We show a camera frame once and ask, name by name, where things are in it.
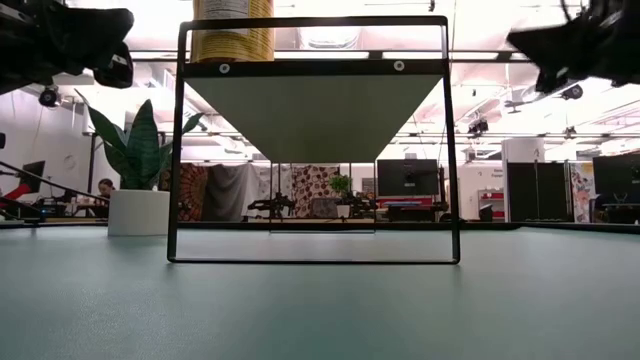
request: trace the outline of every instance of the green table surface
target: green table surface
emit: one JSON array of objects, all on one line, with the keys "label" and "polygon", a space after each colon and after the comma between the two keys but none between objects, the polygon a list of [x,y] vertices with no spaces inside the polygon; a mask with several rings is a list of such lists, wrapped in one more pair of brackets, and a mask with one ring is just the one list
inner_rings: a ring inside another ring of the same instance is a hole
[{"label": "green table surface", "polygon": [[[179,251],[406,256],[448,236],[184,231]],[[0,359],[640,359],[638,240],[465,232],[459,266],[296,267],[169,264],[164,239],[104,228],[0,230]]]}]

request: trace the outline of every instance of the red shirt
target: red shirt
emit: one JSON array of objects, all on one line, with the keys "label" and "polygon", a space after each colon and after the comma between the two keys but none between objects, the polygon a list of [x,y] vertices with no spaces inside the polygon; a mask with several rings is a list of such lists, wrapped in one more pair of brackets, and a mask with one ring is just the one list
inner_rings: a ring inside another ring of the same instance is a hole
[{"label": "red shirt", "polygon": [[[27,184],[21,184],[17,188],[15,188],[12,192],[4,195],[4,198],[9,200],[18,200],[22,195],[28,194],[31,191],[31,188]],[[7,207],[9,204],[4,203],[0,200],[0,208]]]}]

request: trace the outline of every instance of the yellow label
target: yellow label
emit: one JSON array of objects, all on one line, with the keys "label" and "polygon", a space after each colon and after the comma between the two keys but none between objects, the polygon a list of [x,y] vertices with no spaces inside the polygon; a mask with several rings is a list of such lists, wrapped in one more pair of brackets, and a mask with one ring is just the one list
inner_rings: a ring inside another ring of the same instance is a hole
[{"label": "yellow label", "polygon": [[[194,0],[195,19],[265,18],[273,16],[273,0]],[[191,61],[272,61],[273,29],[194,31]]]}]

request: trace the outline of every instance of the small potted plant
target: small potted plant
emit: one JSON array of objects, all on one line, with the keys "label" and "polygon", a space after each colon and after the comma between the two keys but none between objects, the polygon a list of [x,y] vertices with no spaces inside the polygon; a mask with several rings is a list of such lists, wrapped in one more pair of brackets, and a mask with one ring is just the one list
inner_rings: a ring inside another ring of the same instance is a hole
[{"label": "small potted plant", "polygon": [[340,195],[340,200],[336,202],[338,217],[341,219],[348,218],[351,212],[351,205],[348,201],[351,178],[347,175],[336,175],[329,179],[329,186]]},{"label": "small potted plant", "polygon": [[[131,130],[125,134],[80,96],[89,108],[96,133],[102,138],[107,161],[122,180],[122,189],[111,193],[109,235],[166,235],[169,193],[155,188],[170,165],[172,143],[160,146],[151,101],[142,104]],[[182,134],[193,130],[202,115],[189,118]]]}]

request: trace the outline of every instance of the inverted triangular panel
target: inverted triangular panel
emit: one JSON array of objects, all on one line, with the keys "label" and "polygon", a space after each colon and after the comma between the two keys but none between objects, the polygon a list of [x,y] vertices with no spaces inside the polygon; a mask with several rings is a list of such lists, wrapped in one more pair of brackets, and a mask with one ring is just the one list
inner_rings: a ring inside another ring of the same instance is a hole
[{"label": "inverted triangular panel", "polygon": [[269,160],[373,162],[440,75],[191,78]]}]

